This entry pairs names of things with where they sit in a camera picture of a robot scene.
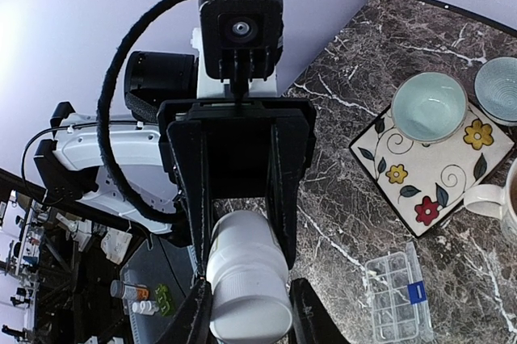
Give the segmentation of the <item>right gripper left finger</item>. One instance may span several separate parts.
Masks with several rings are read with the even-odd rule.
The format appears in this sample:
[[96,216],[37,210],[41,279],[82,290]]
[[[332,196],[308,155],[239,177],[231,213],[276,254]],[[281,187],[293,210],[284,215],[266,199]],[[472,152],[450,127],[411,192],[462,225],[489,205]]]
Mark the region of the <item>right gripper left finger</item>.
[[206,279],[197,279],[157,343],[211,343],[211,311],[211,284]]

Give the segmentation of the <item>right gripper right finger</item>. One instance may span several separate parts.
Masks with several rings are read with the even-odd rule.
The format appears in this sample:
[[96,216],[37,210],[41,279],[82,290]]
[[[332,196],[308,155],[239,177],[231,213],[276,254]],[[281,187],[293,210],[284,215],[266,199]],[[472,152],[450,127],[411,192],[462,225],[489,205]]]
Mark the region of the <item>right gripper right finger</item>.
[[294,279],[289,297],[293,310],[290,343],[349,344],[307,279]]

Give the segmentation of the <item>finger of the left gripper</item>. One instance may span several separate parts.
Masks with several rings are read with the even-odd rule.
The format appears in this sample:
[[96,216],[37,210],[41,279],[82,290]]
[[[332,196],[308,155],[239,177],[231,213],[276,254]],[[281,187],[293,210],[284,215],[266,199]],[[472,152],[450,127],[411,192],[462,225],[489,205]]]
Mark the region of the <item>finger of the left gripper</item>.
[[308,140],[303,117],[278,118],[271,126],[269,220],[289,269],[296,261],[297,192]]
[[195,248],[197,274],[204,277],[212,237],[212,202],[209,184],[208,146],[202,123],[196,120],[169,124],[167,136],[184,193]]

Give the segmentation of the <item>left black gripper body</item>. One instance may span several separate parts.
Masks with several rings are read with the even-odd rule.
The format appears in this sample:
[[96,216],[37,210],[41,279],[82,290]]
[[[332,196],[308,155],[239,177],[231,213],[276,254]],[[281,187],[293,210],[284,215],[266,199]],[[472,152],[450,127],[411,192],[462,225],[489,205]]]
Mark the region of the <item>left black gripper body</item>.
[[280,158],[301,159],[300,175],[311,166],[316,144],[316,111],[308,99],[260,98],[242,104],[221,99],[166,100],[158,110],[159,149],[170,181],[183,188],[180,174],[199,160],[187,129],[196,123],[208,148],[208,186],[214,199],[263,197],[272,163],[271,130],[283,118],[296,118]]

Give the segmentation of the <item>small white pill bottle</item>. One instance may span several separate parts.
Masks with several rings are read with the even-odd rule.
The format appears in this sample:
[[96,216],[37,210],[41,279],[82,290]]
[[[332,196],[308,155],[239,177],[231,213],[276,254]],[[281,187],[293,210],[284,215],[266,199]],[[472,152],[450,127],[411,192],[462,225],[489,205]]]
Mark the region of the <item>small white pill bottle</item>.
[[292,328],[288,264],[267,218],[238,210],[212,233],[210,330],[223,343],[275,343]]

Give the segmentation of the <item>clear plastic pill organizer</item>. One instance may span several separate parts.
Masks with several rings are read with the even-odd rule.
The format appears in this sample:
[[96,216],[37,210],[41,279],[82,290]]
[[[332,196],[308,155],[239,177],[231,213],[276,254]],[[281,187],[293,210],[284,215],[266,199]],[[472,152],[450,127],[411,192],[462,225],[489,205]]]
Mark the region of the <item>clear plastic pill organizer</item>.
[[432,343],[435,333],[415,244],[365,264],[375,343]]

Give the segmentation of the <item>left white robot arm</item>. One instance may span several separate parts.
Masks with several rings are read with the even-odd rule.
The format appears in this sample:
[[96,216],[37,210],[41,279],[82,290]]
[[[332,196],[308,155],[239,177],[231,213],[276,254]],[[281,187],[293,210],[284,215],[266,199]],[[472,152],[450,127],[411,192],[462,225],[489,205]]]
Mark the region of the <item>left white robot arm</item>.
[[201,55],[133,52],[124,75],[129,119],[107,131],[59,103],[36,168],[50,195],[99,202],[105,170],[116,193],[104,202],[151,233],[208,259],[212,201],[260,197],[286,263],[296,260],[296,197],[310,166],[316,113],[307,99],[279,98],[276,73],[254,74],[233,101],[229,81],[210,78]]

